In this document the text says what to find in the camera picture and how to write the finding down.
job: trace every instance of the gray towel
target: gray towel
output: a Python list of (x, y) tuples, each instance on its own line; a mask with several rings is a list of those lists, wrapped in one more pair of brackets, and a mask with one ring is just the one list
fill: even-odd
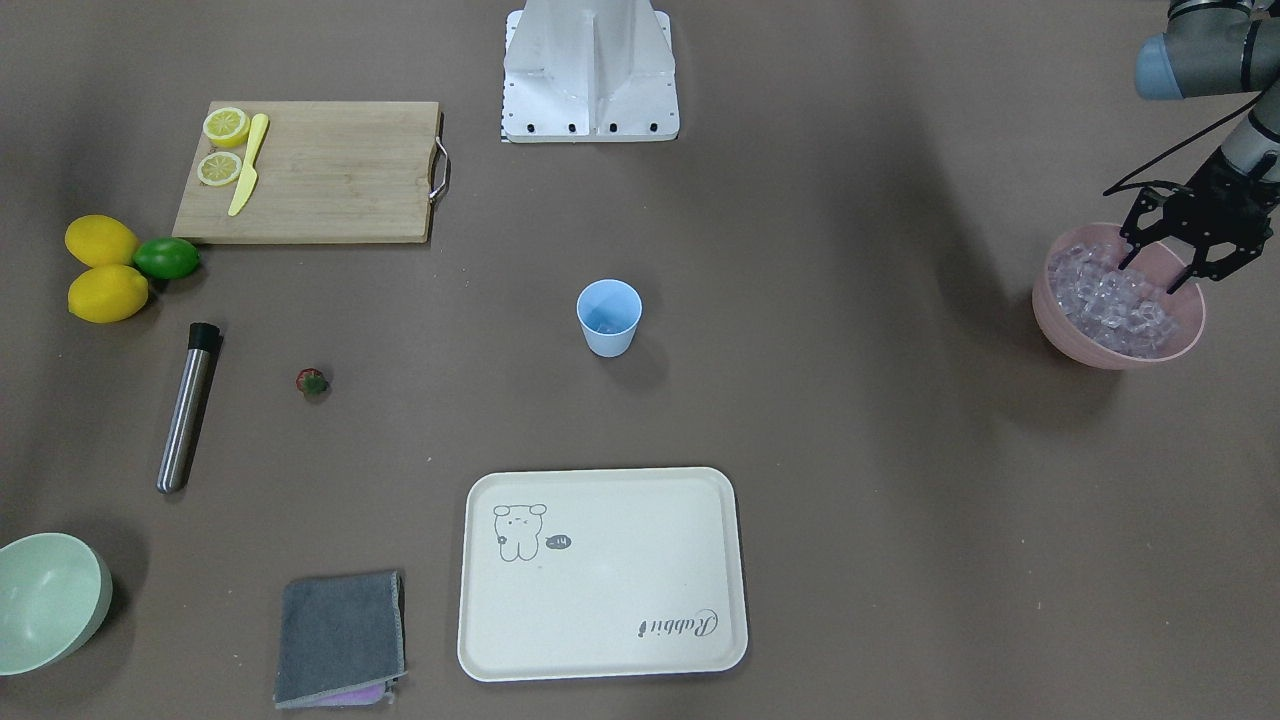
[(394, 570), (289, 583), (275, 707), (365, 705), (389, 692), (404, 674), (399, 592)]

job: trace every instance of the knife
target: knife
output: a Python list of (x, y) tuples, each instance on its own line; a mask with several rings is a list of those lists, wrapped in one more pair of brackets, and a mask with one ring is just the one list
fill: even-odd
[(227, 209), (230, 217), (239, 215), (239, 211), (248, 202), (248, 196), (253, 195), (257, 186), (257, 170), (253, 163), (257, 161), (257, 150), (262, 147), (262, 138), (266, 137), (266, 115), (259, 113), (248, 123), (248, 145), (244, 147), (244, 163), (241, 168), (241, 179), (236, 183), (236, 195), (232, 196), (232, 206)]

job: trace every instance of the black cable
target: black cable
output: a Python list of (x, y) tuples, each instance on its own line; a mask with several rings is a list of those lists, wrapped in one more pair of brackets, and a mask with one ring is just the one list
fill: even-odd
[(1230, 122), (1233, 118), (1235, 118), (1240, 113), (1244, 113), (1249, 108), (1254, 106), (1258, 102), (1258, 100), (1261, 100), (1261, 99), (1262, 99), (1262, 94), (1256, 95), (1248, 102), (1245, 102), (1244, 105), (1242, 105), (1240, 109), (1233, 110), (1230, 114), (1225, 115), (1220, 120), (1216, 120), (1213, 124), (1208, 126), (1207, 128), (1197, 132), (1196, 135), (1188, 137), (1187, 140), (1179, 142), (1178, 145), (1170, 147), (1169, 150), (1165, 150), (1160, 155), (1156, 155), (1155, 158), (1152, 158), (1149, 161), (1147, 161), (1144, 165), (1142, 165), (1137, 170), (1134, 170), (1134, 172), (1129, 173), (1128, 176), (1125, 176), (1125, 177), (1120, 178), (1119, 181), (1116, 181), (1115, 184), (1112, 184), (1111, 187), (1108, 187), (1106, 191), (1102, 192), (1102, 197), (1106, 197), (1108, 195), (1115, 195), (1116, 192), (1120, 192), (1121, 190), (1133, 190), (1135, 187), (1148, 187), (1148, 186), (1152, 186), (1152, 187), (1166, 187), (1169, 190), (1171, 190), (1169, 186), (1181, 187), (1178, 183), (1171, 183), (1171, 182), (1167, 182), (1167, 181), (1148, 181), (1148, 182), (1137, 182), (1137, 183), (1133, 183), (1133, 184), (1124, 184), (1124, 183), (1128, 182), (1128, 181), (1130, 181), (1130, 179), (1133, 179), (1133, 177), (1137, 176), (1138, 173), (1140, 173), (1140, 172), (1151, 168), (1156, 163), (1164, 160), (1165, 158), (1169, 158), (1174, 152), (1178, 152), (1183, 147), (1187, 147), (1188, 145), (1196, 142), (1197, 140), (1199, 140), (1199, 138), (1204, 137), (1206, 135), (1208, 135), (1208, 133), (1216, 131), (1217, 128), (1222, 127), (1224, 124), (1226, 124), (1228, 122)]

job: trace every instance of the lemon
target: lemon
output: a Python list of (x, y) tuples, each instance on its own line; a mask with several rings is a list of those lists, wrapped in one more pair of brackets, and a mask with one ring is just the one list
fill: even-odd
[(196, 174), (200, 176), (200, 182), (211, 187), (221, 187), (239, 177), (239, 155), (221, 150), (201, 160)]
[(138, 249), (138, 236), (106, 215), (84, 215), (67, 225), (67, 250), (90, 268), (128, 265)]
[(236, 147), (248, 140), (248, 115), (239, 108), (219, 108), (205, 118), (205, 137), (219, 147)]
[(147, 279), (128, 265), (90, 268), (67, 290), (67, 309), (91, 323), (114, 323), (147, 304)]

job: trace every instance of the mint green bowl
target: mint green bowl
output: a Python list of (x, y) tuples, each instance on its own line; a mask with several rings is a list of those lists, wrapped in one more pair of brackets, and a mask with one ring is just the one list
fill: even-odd
[(111, 605), (111, 574), (72, 536), (41, 533), (0, 548), (0, 675), (74, 652)]

